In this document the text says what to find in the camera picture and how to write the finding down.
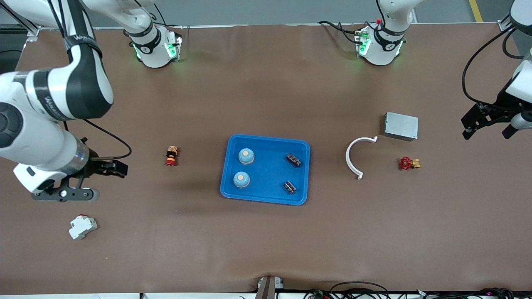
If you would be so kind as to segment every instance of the blue plastic tray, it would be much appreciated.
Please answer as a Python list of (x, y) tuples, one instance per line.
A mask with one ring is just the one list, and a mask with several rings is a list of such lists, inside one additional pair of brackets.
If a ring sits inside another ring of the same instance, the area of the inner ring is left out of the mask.
[[(242, 148), (255, 153), (255, 160), (243, 165), (238, 160)], [(289, 153), (301, 160), (295, 167), (286, 159)], [(303, 140), (236, 134), (229, 138), (226, 162), (223, 166), (220, 192), (227, 198), (267, 203), (302, 205), (309, 188), (310, 146)], [(237, 188), (233, 176), (245, 171), (250, 176), (246, 188)], [(297, 191), (289, 194), (283, 187), (290, 181)]]

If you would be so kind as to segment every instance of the yellow stripe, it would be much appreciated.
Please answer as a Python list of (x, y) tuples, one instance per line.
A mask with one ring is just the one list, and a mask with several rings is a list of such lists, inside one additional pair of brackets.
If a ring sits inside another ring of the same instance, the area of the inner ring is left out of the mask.
[(482, 16), (480, 15), (480, 10), (478, 10), (477, 0), (469, 0), (469, 5), (471, 5), (471, 10), (475, 16), (475, 21), (483, 22)]

